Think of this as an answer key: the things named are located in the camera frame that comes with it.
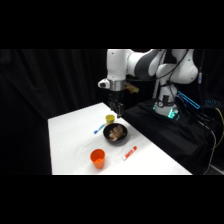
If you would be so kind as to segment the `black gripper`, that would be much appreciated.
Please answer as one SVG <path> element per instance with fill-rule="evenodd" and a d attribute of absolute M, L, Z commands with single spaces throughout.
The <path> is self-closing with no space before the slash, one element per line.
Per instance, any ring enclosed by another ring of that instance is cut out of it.
<path fill-rule="evenodd" d="M 108 103 L 111 111 L 117 113 L 117 118 L 121 118 L 124 114 L 124 91 L 110 91 Z"/>

